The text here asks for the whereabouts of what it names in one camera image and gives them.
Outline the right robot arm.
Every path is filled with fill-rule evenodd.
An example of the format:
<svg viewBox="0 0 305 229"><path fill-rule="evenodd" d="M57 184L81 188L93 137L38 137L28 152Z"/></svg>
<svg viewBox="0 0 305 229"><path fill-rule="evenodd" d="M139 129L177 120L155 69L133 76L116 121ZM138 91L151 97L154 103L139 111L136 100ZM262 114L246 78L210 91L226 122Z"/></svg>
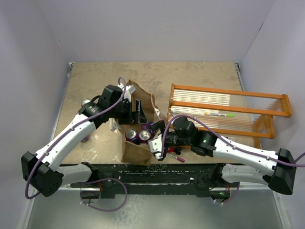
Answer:
<svg viewBox="0 0 305 229"><path fill-rule="evenodd" d="M226 158L238 163L237 166L225 164L212 174L212 182L218 187L250 182L266 185L280 194L293 193L297 165L289 150L269 151L239 144L209 127L200 130L195 123L201 121L189 115L175 116L157 137L148 141L150 152L162 161L167 148L188 146L199 156Z"/></svg>

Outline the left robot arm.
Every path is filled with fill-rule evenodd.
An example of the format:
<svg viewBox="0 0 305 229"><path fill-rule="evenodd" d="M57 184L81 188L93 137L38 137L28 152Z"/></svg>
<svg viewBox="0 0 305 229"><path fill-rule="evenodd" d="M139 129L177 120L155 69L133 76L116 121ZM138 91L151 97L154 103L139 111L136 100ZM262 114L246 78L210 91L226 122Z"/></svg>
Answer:
<svg viewBox="0 0 305 229"><path fill-rule="evenodd" d="M82 105L71 123L46 146L21 157L22 175L26 181L25 196L30 199L29 187L34 187L45 197L53 195L59 187L84 183L93 187L98 182L98 170L87 162L76 166L61 167L65 157L103 123L110 123L110 130L122 125L144 124L148 120L141 101L136 100L132 110L134 85L108 85L101 95Z"/></svg>

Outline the red cola can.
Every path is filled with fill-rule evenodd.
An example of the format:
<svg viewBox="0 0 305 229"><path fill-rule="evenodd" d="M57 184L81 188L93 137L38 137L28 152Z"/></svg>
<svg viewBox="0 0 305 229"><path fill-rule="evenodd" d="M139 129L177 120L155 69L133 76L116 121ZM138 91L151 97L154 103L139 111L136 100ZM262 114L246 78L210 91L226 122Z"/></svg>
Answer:
<svg viewBox="0 0 305 229"><path fill-rule="evenodd" d="M86 99L82 100L81 106L84 107L84 106L85 106L87 103L89 103L90 101L91 101L91 99L89 99L89 98L86 98Z"/></svg>

